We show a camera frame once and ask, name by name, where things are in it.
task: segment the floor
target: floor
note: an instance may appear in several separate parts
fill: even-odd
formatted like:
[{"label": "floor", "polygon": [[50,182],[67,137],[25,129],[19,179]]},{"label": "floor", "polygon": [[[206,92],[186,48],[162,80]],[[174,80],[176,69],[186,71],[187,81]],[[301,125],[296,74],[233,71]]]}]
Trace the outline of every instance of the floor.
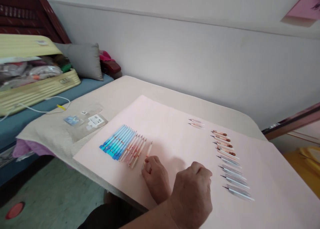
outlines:
[{"label": "floor", "polygon": [[[103,204],[103,193],[101,186],[55,158],[0,208],[0,228],[77,228]],[[22,213],[5,220],[8,210],[21,201],[26,203]]]}]

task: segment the pillow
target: pillow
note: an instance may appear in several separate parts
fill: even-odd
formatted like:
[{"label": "pillow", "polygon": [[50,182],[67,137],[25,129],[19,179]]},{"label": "pillow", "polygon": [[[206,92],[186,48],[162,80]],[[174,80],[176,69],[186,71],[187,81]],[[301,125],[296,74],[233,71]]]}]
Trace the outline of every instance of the pillow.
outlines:
[{"label": "pillow", "polygon": [[72,68],[76,70],[79,77],[103,81],[98,43],[82,45],[54,44],[65,57],[69,58]]}]

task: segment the pink paper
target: pink paper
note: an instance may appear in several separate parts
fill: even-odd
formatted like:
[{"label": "pink paper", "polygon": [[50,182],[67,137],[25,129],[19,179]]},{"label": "pink paper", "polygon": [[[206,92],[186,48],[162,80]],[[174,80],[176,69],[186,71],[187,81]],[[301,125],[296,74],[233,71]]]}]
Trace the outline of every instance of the pink paper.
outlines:
[{"label": "pink paper", "polygon": [[299,0],[287,15],[319,20],[320,0]]},{"label": "pink paper", "polygon": [[[205,130],[189,125],[189,119],[205,124]],[[148,140],[135,168],[113,160],[99,146],[121,125],[126,124]],[[255,199],[248,202],[230,194],[218,165],[222,160],[215,149],[211,130],[227,133]],[[201,228],[296,228],[319,229],[320,200],[309,189],[273,144],[250,138],[170,108],[145,96],[137,98],[105,125],[74,159],[148,209],[156,206],[140,175],[146,148],[153,141],[150,155],[157,155],[169,174],[175,176],[198,161],[213,173],[213,211]]]}]

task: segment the charging cable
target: charging cable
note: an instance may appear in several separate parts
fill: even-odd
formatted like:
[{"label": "charging cable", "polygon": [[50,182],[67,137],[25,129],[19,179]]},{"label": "charging cable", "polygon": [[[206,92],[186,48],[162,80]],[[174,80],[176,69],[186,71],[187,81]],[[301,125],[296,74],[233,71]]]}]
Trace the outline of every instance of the charging cable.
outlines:
[{"label": "charging cable", "polygon": [[64,97],[61,97],[61,96],[48,97],[48,98],[45,98],[45,100],[49,100],[49,99],[52,99],[52,98],[62,98],[62,99],[66,99],[66,100],[68,101],[68,104],[64,107],[64,109],[59,110],[59,111],[40,111],[40,110],[36,110],[36,109],[34,109],[34,108],[31,108],[31,107],[29,107],[29,106],[26,106],[26,105],[24,105],[24,104],[22,104],[22,103],[16,103],[16,104],[13,106],[13,108],[6,114],[6,116],[0,120],[0,122],[3,121],[3,120],[5,120],[5,119],[10,115],[10,113],[11,113],[18,105],[21,105],[21,106],[23,106],[23,107],[26,107],[26,108],[28,108],[28,109],[30,109],[30,110],[35,111],[35,112],[39,112],[39,113],[49,113],[49,115],[50,115],[50,114],[54,114],[54,113],[64,112],[66,109],[68,109],[69,105],[71,104],[71,101],[70,101],[69,99],[64,98]]}]

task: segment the hand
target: hand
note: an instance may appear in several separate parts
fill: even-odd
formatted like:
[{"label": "hand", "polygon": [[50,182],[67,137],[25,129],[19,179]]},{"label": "hand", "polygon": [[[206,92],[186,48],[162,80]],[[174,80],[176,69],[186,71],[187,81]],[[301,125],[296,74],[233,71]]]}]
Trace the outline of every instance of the hand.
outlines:
[{"label": "hand", "polygon": [[159,205],[171,195],[168,172],[157,156],[150,156],[145,159],[145,162],[141,173],[151,196]]},{"label": "hand", "polygon": [[177,173],[166,203],[178,228],[197,229],[208,218],[212,211],[211,176],[212,172],[198,162]]}]

